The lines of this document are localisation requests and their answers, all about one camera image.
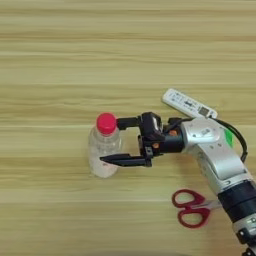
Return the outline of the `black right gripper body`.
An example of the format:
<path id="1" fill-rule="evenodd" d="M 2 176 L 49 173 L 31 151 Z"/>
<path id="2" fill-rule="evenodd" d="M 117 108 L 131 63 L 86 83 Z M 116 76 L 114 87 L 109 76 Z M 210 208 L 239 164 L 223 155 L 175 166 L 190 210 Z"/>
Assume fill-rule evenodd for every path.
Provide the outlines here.
<path id="1" fill-rule="evenodd" d="M 142 116 L 138 136 L 140 155 L 154 158 L 166 153 L 180 153 L 185 146 L 181 123 L 181 118 L 170 118 L 163 125 L 159 116 Z"/>

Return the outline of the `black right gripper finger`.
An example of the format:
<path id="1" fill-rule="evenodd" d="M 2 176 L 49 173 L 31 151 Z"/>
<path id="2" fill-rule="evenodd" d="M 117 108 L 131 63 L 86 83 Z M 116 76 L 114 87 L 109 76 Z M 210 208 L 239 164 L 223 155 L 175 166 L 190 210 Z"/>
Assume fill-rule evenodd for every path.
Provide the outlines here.
<path id="1" fill-rule="evenodd" d="M 119 130 L 126 130 L 128 128 L 139 127 L 140 123 L 141 123 L 140 116 L 117 119 L 117 127 Z"/>
<path id="2" fill-rule="evenodd" d="M 100 158 L 100 160 L 120 167 L 151 167 L 152 158 L 152 155 L 131 156 L 130 154 L 114 154 L 103 156 Z"/>

